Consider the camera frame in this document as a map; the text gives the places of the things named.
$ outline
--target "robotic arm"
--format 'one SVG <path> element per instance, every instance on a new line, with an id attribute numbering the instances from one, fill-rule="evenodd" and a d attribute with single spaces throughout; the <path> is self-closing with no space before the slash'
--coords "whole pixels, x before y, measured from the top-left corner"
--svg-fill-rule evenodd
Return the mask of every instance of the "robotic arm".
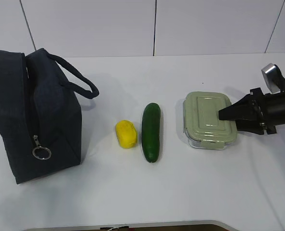
<path id="1" fill-rule="evenodd" d="M 251 89 L 240 101 L 220 110 L 220 120 L 235 120 L 239 131 L 277 133 L 275 126 L 285 124 L 285 78 L 275 64 L 264 67 L 262 74 L 272 94 L 264 95 L 261 88 Z"/>

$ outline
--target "zipper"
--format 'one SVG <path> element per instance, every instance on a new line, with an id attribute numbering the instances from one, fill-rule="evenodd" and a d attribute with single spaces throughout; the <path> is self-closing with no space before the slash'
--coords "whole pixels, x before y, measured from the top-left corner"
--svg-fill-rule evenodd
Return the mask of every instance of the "zipper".
<path id="1" fill-rule="evenodd" d="M 30 78 L 28 73 L 25 55 L 22 54 L 23 58 L 23 79 L 24 79 L 24 101 L 25 101 L 25 117 L 26 125 L 29 133 L 29 137 L 32 143 L 32 154 L 39 160 L 47 160 L 51 157 L 50 149 L 42 147 L 39 142 L 39 118 L 37 114 L 37 108 L 34 100 L 34 92 L 36 88 L 36 79 Z M 40 157 L 36 154 L 36 150 L 43 149 L 48 152 L 48 157 Z"/>

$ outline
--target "white table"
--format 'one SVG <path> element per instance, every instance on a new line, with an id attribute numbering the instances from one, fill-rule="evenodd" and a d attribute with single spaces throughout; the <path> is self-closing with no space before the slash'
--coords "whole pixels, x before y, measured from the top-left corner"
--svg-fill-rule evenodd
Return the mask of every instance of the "white table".
<path id="1" fill-rule="evenodd" d="M 0 230 L 87 230 L 217 224 L 231 230 L 285 230 L 285 126 L 278 134 L 239 134 L 224 151 L 192 149 L 182 134 L 182 102 L 191 91 L 269 92 L 261 69 L 285 76 L 285 54 L 68 58 L 99 88 L 83 110 L 82 165 L 16 185 L 0 137 Z M 68 78 L 76 83 L 70 74 Z M 163 112 L 162 156 L 122 149 L 114 126 L 140 129 L 144 107 Z"/>

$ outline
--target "zipper pull ring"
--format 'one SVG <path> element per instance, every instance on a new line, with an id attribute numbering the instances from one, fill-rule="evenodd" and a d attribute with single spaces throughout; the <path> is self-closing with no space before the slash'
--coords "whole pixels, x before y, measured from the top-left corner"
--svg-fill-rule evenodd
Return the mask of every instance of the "zipper pull ring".
<path id="1" fill-rule="evenodd" d="M 38 141 L 38 136 L 37 135 L 34 135 L 33 136 L 33 140 L 35 141 L 36 143 L 36 147 L 32 150 L 32 155 L 36 158 L 36 159 L 39 159 L 39 160 L 48 160 L 49 158 L 51 158 L 51 151 L 49 148 L 46 148 L 46 147 L 42 147 L 40 142 Z M 40 157 L 36 154 L 36 150 L 39 150 L 39 149 L 42 149 L 42 150 L 45 150 L 47 153 L 48 153 L 48 156 L 47 157 Z"/>

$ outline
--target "bag handle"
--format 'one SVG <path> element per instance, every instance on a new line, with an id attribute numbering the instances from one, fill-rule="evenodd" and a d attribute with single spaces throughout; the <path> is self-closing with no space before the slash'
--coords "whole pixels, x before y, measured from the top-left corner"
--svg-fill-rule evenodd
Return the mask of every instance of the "bag handle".
<path id="1" fill-rule="evenodd" d="M 64 69 L 66 69 L 67 71 L 69 71 L 70 73 L 72 73 L 74 76 L 76 76 L 77 78 L 79 78 L 81 81 L 87 83 L 92 91 L 83 89 L 82 87 L 69 82 L 69 81 L 62 81 L 60 82 L 60 85 L 71 89 L 75 92 L 77 92 L 78 94 L 86 97 L 87 99 L 93 99 L 94 97 L 97 97 L 99 95 L 99 90 L 98 88 L 87 78 L 85 78 L 75 67 L 73 67 L 70 63 L 68 63 L 66 60 L 64 60 L 63 58 L 57 56 L 57 55 L 53 55 L 53 54 L 49 54 L 48 52 L 47 56 L 56 61 L 57 63 L 59 63 Z"/>

